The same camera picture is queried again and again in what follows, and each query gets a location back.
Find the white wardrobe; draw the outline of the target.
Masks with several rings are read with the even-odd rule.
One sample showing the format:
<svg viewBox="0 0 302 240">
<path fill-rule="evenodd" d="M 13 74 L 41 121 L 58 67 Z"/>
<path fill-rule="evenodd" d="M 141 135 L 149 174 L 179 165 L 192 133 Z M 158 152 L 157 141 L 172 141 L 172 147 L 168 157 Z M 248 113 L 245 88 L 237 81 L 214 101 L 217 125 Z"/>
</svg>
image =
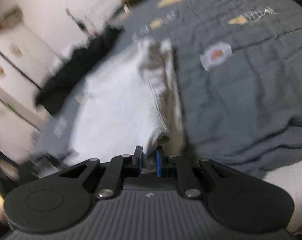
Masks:
<svg viewBox="0 0 302 240">
<path fill-rule="evenodd" d="M 35 106 L 35 96 L 53 74 L 59 55 L 29 27 L 19 23 L 0 31 L 0 100 L 35 128 L 47 111 Z"/>
</svg>

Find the small cardboard box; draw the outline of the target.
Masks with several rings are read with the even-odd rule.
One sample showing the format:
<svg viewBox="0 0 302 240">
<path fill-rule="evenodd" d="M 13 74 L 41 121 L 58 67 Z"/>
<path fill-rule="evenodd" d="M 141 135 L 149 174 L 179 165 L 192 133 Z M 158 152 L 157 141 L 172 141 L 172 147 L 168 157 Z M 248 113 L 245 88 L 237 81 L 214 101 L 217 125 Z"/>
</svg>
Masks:
<svg viewBox="0 0 302 240">
<path fill-rule="evenodd" d="M 0 31 L 7 28 L 12 28 L 23 20 L 23 12 L 20 8 L 12 10 L 0 15 Z"/>
</svg>

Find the black clothes pile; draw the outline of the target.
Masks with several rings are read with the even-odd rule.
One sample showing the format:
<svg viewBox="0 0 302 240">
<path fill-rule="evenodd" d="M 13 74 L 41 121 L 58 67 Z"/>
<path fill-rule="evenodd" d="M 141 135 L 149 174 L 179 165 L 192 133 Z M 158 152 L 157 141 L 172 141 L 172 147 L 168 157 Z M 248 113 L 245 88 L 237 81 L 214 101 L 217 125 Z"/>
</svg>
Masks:
<svg viewBox="0 0 302 240">
<path fill-rule="evenodd" d="M 50 115 L 57 114 L 79 81 L 107 56 L 123 28 L 106 26 L 87 45 L 77 47 L 56 74 L 50 77 L 35 96 L 35 107 L 44 107 Z"/>
</svg>

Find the white t-shirt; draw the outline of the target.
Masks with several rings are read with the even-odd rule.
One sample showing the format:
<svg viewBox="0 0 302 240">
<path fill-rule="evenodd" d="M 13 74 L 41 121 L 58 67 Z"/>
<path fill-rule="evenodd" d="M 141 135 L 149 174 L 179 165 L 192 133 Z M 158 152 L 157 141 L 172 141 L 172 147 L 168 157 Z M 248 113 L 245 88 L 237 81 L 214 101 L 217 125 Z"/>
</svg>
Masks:
<svg viewBox="0 0 302 240">
<path fill-rule="evenodd" d="M 142 147 L 153 166 L 158 146 L 179 156 L 184 148 L 182 110 L 168 39 L 140 39 L 85 78 L 73 124 L 69 164 L 90 158 L 108 162 Z"/>
</svg>

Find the grey quilted bedspread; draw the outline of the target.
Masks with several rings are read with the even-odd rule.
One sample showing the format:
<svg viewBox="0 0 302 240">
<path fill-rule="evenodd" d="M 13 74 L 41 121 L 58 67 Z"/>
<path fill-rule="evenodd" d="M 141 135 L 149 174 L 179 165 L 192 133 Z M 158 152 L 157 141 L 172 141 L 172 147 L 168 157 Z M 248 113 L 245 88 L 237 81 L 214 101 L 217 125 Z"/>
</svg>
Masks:
<svg viewBox="0 0 302 240">
<path fill-rule="evenodd" d="M 50 115 L 35 155 L 67 166 L 85 78 L 143 38 L 168 39 L 190 161 L 209 158 L 252 176 L 302 160 L 302 6 L 294 0 L 146 0 L 118 25 L 105 58 Z"/>
</svg>

